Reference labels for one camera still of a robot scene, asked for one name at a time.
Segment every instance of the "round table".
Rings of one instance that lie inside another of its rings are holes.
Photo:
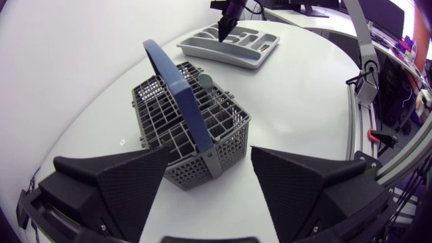
[[[220,87],[235,95],[252,118],[248,145],[345,159],[345,80],[358,74],[356,64],[333,43],[299,27],[260,21],[238,25],[280,36],[279,44],[256,70],[183,55],[176,44],[199,30],[171,41],[163,50],[175,64],[189,61],[201,67]],[[54,171],[55,156],[84,158],[141,149],[138,122],[131,106],[132,89],[153,74],[150,61],[144,59],[99,95],[53,147],[36,181]],[[184,192],[162,180],[141,242],[158,242],[163,236],[255,236],[261,242],[277,242],[253,172],[250,147],[247,156],[220,178],[197,188]]]

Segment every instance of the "computer monitor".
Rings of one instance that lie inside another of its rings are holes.
[[[390,35],[396,40],[402,39],[405,12],[390,0],[358,0],[364,17],[373,22],[374,27]],[[347,13],[344,1],[341,11]]]
[[[304,5],[304,9],[297,9],[298,13],[304,14],[309,17],[323,17],[328,18],[324,13],[313,10],[312,6],[338,8],[339,0],[291,0],[291,4]]]

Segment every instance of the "basket grid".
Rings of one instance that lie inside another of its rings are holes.
[[[201,71],[192,64],[182,63],[177,65],[177,68],[192,88],[213,142],[217,143],[229,137],[232,138],[232,142],[225,142],[226,146],[245,143],[244,134],[247,133],[247,130],[244,131],[244,127],[239,131],[236,130],[248,122],[248,114],[235,104],[228,94],[222,92],[217,85],[214,85],[210,93],[203,89],[198,83],[198,75]],[[144,138],[144,147],[154,148],[162,144],[167,146],[171,153],[169,166],[192,159],[199,154],[186,122],[160,76],[152,76],[145,80],[133,90],[133,95]],[[229,161],[227,159],[229,156],[236,155],[232,152],[234,149],[237,149],[239,154],[244,151],[245,148],[241,146],[244,144],[237,145],[230,151],[228,149],[221,151],[223,154],[226,153],[225,155],[218,155],[222,166],[224,166],[223,161]]]

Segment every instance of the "white wall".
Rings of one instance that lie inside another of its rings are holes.
[[[21,189],[80,112],[144,58],[216,22],[210,0],[9,0],[0,14],[0,207],[19,236]]]

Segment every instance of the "gray plastic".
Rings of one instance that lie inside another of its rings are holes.
[[[221,61],[255,69],[270,54],[279,37],[249,28],[235,27],[228,37],[218,41],[217,24],[183,40],[177,46],[185,55]]]
[[[250,116],[234,102],[232,95],[215,83],[209,94],[198,83],[202,70],[188,62],[177,65],[177,68],[192,87],[214,144],[211,149],[198,151],[176,102],[160,76],[153,76],[134,88],[132,104],[142,134],[142,147],[168,146],[171,160],[165,178],[188,190],[220,176],[245,156]]]

